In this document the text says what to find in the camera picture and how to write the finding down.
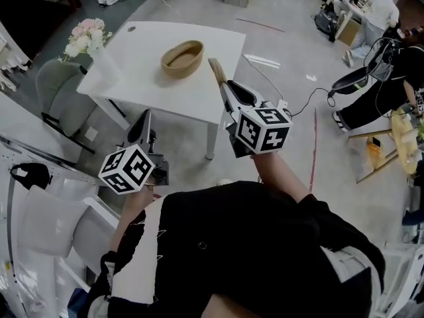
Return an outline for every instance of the woven bowl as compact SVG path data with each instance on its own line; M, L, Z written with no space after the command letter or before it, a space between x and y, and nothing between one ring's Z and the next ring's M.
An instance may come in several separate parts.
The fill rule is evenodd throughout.
M162 69L170 77L186 78L199 68L203 58L203 49L200 41L185 41L163 55L160 59Z

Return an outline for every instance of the wall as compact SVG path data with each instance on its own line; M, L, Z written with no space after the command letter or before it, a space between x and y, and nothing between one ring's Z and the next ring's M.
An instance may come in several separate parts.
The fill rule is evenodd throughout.
M401 29L424 25L424 4L420 0L399 0Z

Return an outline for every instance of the vase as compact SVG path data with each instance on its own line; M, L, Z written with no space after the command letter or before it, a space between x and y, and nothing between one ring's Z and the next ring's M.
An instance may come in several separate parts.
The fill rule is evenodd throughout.
M401 141L403 143L410 142L417 140L418 136L418 129L411 129L410 131L407 131L406 133L403 133L401 136Z
M101 74L103 81L115 85L121 76L121 71L105 47L102 45L97 50L90 51L89 55L93 58L94 67Z

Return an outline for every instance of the desk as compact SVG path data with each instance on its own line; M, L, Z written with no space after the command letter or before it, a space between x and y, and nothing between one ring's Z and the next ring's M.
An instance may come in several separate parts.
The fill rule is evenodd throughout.
M327 0L326 4L328 5L332 0ZM364 16L364 12L361 8L351 3L349 0L342 0L343 3L346 4L349 8L349 12L347 13L347 16L344 18L344 21L340 25L339 29L336 32L335 38L338 39L340 34L342 34L342 31L345 29L346 25L350 21L350 19L353 17L353 14L357 15L358 17L362 18Z
M363 182L365 179L368 179L370 176L377 174L380 170L391 164L393 161L400 158L402 168L406 172L406 174L412 174L417 169L417 162L415 159L410 159L409 155L413 154L418 149L418 144L415 137L407 142L402 141L402 136L413 129L411 121L405 118L405 111L400 107L396 111L392 111L390 124L392 126L391 129L377 131L377 132L369 132L356 134L349 137L351 138L364 138L369 136L376 136L381 134L392 134L392 137L396 144L396 149L390 152L386 156L386 160L380 165L380 167L376 168L370 174L364 176L359 179L356 183L359 184Z
M93 64L77 91L89 95L125 130L129 124L107 99L207 123L206 158L212 159L224 104L208 58L218 59L227 78L233 79L245 37L229 30L183 23L129 22L105 49L121 69L120 80L107 85ZM201 65L186 79L169 78L160 67L160 59L187 40L202 41L205 51Z

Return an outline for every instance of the white table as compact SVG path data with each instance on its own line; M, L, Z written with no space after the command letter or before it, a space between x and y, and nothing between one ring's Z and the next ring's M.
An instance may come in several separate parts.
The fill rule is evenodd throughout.
M107 85L94 64L78 92L89 95L123 129L128 129L129 124L107 99L207 123L206 158L212 159L224 105L207 60L217 58L227 79L233 79L245 37L229 30L183 23L129 22L106 47L121 69L120 80L113 86ZM160 59L166 51L187 40L204 44L202 63L186 79L169 78L160 67Z
M327 0L326 4L328 5L331 1L333 0ZM336 39L338 39L340 34L342 34L342 31L345 29L346 25L348 24L350 19L353 17L353 14L357 15L360 18L364 16L364 12L361 8L351 3L349 0L342 0L342 1L349 8L349 12L347 13L347 16L344 18L344 21L342 22L342 24L340 25L339 29L336 32L336 35L335 35Z

